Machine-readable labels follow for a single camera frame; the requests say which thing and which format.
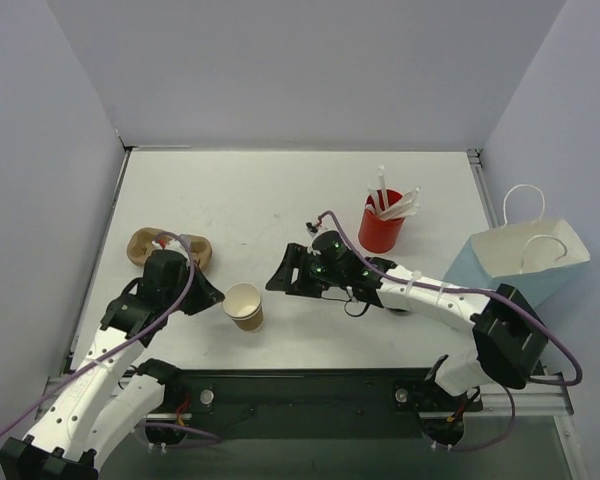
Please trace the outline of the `brown paper coffee cup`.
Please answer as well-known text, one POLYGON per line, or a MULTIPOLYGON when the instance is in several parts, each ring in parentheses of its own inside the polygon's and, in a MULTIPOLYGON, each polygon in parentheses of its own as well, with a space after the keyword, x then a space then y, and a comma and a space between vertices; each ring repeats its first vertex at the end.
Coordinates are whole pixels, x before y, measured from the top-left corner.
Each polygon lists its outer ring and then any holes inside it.
POLYGON ((253 284, 238 283, 231 286, 225 292, 222 307, 224 313, 242 331, 254 332, 262 325, 262 297, 253 284))

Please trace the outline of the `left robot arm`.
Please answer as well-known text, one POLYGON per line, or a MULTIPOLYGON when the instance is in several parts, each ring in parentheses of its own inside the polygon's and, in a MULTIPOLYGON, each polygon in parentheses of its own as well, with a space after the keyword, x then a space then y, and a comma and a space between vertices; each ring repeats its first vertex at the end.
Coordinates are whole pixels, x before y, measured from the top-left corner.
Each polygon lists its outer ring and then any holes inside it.
POLYGON ((105 461, 151 411, 175 409, 180 369, 159 360, 138 367, 121 393, 114 390, 154 335, 177 312, 201 313, 224 300, 177 251, 153 252, 143 273, 107 306, 79 369, 21 439, 8 438, 0 465, 8 479, 96 479, 105 461))

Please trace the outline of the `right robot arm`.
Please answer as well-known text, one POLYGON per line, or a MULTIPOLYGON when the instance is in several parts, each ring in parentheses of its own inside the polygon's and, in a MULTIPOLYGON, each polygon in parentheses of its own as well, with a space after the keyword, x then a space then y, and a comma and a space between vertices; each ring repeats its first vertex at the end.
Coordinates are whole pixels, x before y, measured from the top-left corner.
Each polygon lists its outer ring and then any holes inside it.
POLYGON ((288 244, 265 288, 307 298, 339 289, 366 306, 414 313, 470 337, 468 351, 441 356, 429 371, 423 394, 437 408, 486 384, 524 389, 548 343, 541 321, 514 287, 470 293, 391 260, 364 257, 333 230, 310 246, 288 244))

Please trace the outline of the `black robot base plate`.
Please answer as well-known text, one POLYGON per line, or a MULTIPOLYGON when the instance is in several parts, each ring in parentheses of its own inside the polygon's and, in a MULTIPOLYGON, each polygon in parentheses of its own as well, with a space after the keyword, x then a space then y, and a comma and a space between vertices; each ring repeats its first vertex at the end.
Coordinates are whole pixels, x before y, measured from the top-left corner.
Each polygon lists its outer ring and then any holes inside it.
POLYGON ((451 396, 424 368, 183 370, 167 376, 164 399, 149 414, 151 438, 179 443, 183 422, 223 440, 411 439, 456 444, 457 413, 479 412, 476 394, 451 396))

